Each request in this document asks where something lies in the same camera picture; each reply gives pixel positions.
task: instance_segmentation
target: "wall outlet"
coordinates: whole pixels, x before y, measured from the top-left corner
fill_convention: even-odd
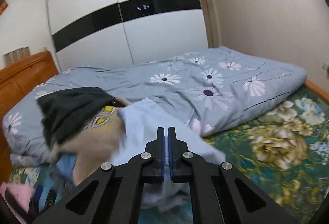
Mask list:
[[[322,64],[322,68],[323,68],[324,70],[326,70],[326,71],[329,73],[329,62],[324,62],[324,63]]]

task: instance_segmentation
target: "wardrobe door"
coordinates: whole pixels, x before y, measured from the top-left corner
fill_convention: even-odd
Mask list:
[[[48,0],[48,16],[62,70],[132,65],[118,0]]]
[[[118,0],[134,64],[208,47],[200,0]]]

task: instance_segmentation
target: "beige wall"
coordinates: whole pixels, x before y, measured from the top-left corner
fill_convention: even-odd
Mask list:
[[[9,4],[0,15],[0,69],[3,55],[29,47],[31,54],[47,47],[58,67],[47,20],[46,0],[6,0]]]
[[[219,41],[241,52],[303,67],[329,92],[329,8],[324,0],[213,0]]]

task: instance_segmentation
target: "black garment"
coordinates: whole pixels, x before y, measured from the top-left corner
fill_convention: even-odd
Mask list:
[[[104,106],[122,106],[101,88],[90,87],[60,90],[37,102],[43,113],[43,136],[50,148],[75,136]]]

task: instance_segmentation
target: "silver screw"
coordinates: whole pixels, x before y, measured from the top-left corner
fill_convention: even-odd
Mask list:
[[[101,165],[101,169],[103,169],[104,171],[110,170],[111,168],[112,168],[112,164],[108,162],[102,163]]]
[[[222,164],[222,168],[224,168],[225,170],[230,170],[232,168],[232,164],[229,162],[224,162]]]
[[[150,153],[148,153],[148,152],[145,152],[145,153],[142,153],[140,156],[143,159],[149,159],[149,158],[151,158],[152,155]]]
[[[183,153],[183,156],[184,156],[185,158],[187,158],[187,159],[190,159],[190,158],[193,157],[193,153],[191,153],[191,152],[185,152],[185,153]]]

